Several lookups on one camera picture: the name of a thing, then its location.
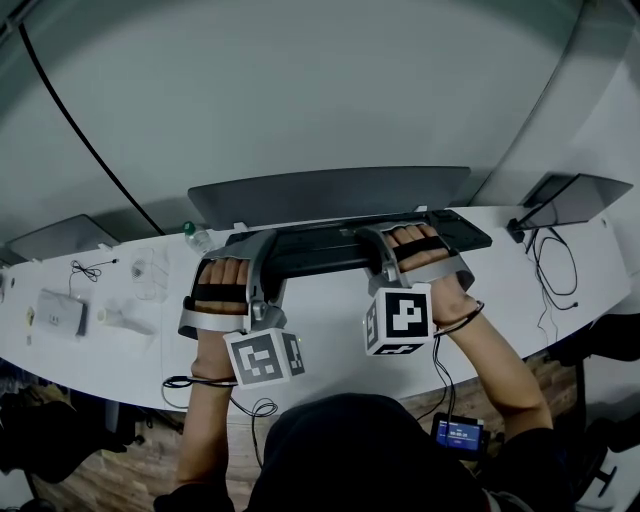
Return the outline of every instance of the white table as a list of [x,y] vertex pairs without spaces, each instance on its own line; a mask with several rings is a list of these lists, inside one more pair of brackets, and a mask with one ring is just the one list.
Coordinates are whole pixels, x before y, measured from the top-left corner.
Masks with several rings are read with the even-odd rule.
[[[486,303],[487,317],[522,357],[555,342],[555,328],[548,315],[542,326],[549,339],[537,327],[544,305],[533,263],[525,255],[524,246],[515,244],[504,229],[511,217],[521,217],[524,210],[482,207],[456,211],[493,239],[491,248],[463,253],[476,277],[470,293]],[[573,251],[579,278],[575,295],[560,300],[562,304],[576,301],[579,307],[553,312],[557,339],[561,339],[621,301],[629,294],[630,284],[613,229],[605,216],[587,224],[560,227],[558,232]],[[229,232],[212,234],[220,244],[228,235]],[[134,296],[130,259],[140,247],[167,251],[171,265],[170,293],[162,305],[144,303]],[[96,284],[82,275],[73,278],[73,294],[90,303],[87,335],[78,340],[57,339],[28,328],[25,314],[29,306],[35,308],[41,288],[68,292],[69,264],[74,257],[85,266],[120,259],[116,265],[102,267],[103,275]],[[183,236],[171,235],[128,242],[111,253],[97,250],[12,267],[3,272],[6,298],[0,304],[0,357],[86,393],[170,409],[163,402],[161,382],[172,375],[189,374],[196,353],[195,341],[178,335],[177,325],[182,299],[190,291],[197,263],[198,257],[185,244]],[[542,265],[554,287],[571,287],[571,260],[559,244],[545,246]],[[13,278],[16,283],[10,288]],[[268,396],[284,411],[295,404],[344,391],[401,398],[441,388],[430,347],[406,357],[365,355],[362,318],[371,300],[363,270],[290,280],[283,309],[289,319],[287,328],[302,339],[306,374],[289,385],[235,390],[236,399],[250,407],[258,398]],[[147,346],[135,335],[123,335],[98,324],[95,312],[105,306],[122,308],[130,318],[155,326],[157,336]],[[460,350],[448,340],[442,342],[440,360],[454,382],[476,375]],[[187,404],[188,394],[188,390],[167,390],[167,398],[178,405]]]

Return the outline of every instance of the white box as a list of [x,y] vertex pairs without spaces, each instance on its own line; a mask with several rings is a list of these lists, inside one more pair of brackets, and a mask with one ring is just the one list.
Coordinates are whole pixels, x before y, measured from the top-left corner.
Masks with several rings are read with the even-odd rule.
[[433,341],[431,285],[380,288],[363,323],[367,355],[411,354]]
[[229,333],[224,340],[240,389],[288,382],[305,372],[298,336],[291,332]]

